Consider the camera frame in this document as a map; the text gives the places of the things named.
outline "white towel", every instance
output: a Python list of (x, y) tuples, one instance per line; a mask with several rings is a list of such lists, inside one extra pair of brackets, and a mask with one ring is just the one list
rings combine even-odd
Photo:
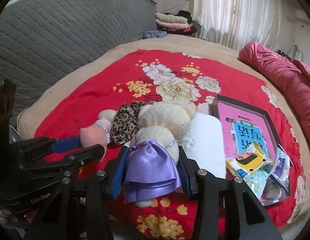
[(179, 145), (183, 146), (186, 156), (196, 160), (201, 169), (215, 177), (225, 179), (226, 165), (222, 123), (216, 117), (196, 113), (191, 120), (187, 135)]

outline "stack of folded clothes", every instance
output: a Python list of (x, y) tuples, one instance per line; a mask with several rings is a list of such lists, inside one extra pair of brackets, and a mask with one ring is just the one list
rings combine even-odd
[(191, 14), (187, 11), (179, 11), (174, 15), (171, 13), (156, 13), (157, 29), (170, 34), (197, 37), (197, 29), (193, 26)]

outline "sheer curtain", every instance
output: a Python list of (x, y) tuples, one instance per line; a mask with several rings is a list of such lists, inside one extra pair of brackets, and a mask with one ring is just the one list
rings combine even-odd
[(227, 46), (235, 0), (194, 0), (193, 20), (201, 26), (200, 38)]
[(273, 49), (281, 18), (282, 0), (236, 0), (229, 47), (240, 50), (250, 41), (258, 41)]
[(273, 49), (278, 39), (282, 0), (194, 0), (193, 20), (200, 38), (240, 50), (250, 41)]

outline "purple and white package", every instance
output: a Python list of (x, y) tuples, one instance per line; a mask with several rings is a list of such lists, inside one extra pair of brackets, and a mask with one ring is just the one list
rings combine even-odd
[(275, 162), (272, 166), (269, 178), (286, 194), (288, 194), (288, 175), (290, 159), (281, 145), (277, 147)]

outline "yellow snack package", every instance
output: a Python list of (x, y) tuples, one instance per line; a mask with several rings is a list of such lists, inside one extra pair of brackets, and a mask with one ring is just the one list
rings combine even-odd
[(258, 171), (262, 166), (273, 162), (266, 157), (262, 148), (255, 141), (241, 154), (226, 159), (226, 167), (233, 176), (245, 178)]

